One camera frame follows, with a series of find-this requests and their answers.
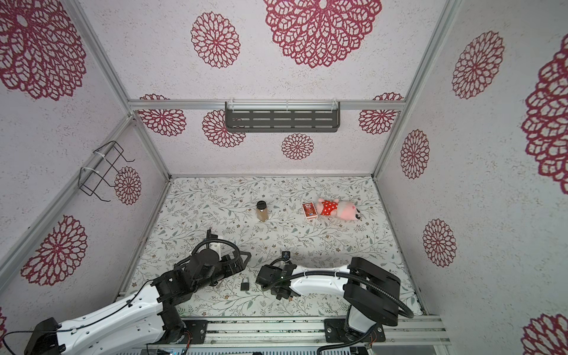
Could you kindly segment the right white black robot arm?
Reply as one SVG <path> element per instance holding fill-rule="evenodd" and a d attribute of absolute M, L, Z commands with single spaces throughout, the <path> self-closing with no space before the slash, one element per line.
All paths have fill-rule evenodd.
<path fill-rule="evenodd" d="M 346 266 L 311 269 L 292 263 L 284 253 L 262 266 L 256 284 L 278 300 L 326 294 L 342 297 L 349 304 L 342 325 L 329 319 L 324 322 L 327 344 L 319 347 L 317 354 L 365 342 L 383 342 L 386 325 L 396 327 L 400 317 L 415 317 L 399 298 L 401 280 L 362 257 L 353 257 Z"/>

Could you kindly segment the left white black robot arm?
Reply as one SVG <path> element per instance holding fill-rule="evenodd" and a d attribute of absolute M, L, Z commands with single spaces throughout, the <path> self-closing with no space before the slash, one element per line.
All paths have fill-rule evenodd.
<path fill-rule="evenodd" d="M 171 270 L 145 282 L 133 295 L 64 322 L 48 318 L 30 331 L 25 354 L 116 354 L 154 343 L 182 340 L 186 324 L 176 307 L 202 288 L 246 269 L 251 254 L 208 233 Z"/>

